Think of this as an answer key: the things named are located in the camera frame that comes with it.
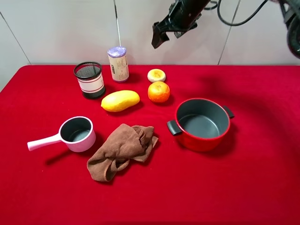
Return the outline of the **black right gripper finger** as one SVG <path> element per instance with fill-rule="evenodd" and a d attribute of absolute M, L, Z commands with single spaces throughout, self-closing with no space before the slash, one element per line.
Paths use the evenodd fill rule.
<path fill-rule="evenodd" d="M 161 43 L 167 42 L 169 41 L 169 37 L 167 36 L 167 34 L 165 32 L 161 33 Z"/>
<path fill-rule="evenodd" d="M 154 49 L 157 49 L 164 43 L 164 33 L 161 32 L 159 29 L 153 27 L 153 36 L 151 44 Z"/>

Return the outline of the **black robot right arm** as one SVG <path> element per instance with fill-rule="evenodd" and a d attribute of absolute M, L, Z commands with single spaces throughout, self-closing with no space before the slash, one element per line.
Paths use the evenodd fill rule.
<path fill-rule="evenodd" d="M 197 20 L 204 10 L 217 10 L 219 20 L 228 26 L 237 27 L 249 22 L 267 3 L 264 0 L 259 7 L 244 21 L 233 23 L 226 21 L 220 12 L 221 0 L 176 0 L 168 9 L 167 16 L 160 22 L 152 25 L 153 48 L 160 47 L 164 42 L 169 41 L 168 32 L 174 33 L 180 38 L 188 31 L 197 27 Z M 297 58 L 300 57 L 300 2 L 298 0 L 276 0 L 287 28 L 287 45 L 290 52 Z"/>

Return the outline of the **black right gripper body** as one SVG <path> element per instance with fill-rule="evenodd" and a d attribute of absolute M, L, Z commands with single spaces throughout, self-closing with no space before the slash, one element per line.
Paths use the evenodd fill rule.
<path fill-rule="evenodd" d="M 169 8 L 168 15 L 153 24 L 153 36 L 162 37 L 166 32 L 187 32 L 201 17 L 209 0 L 176 0 Z"/>

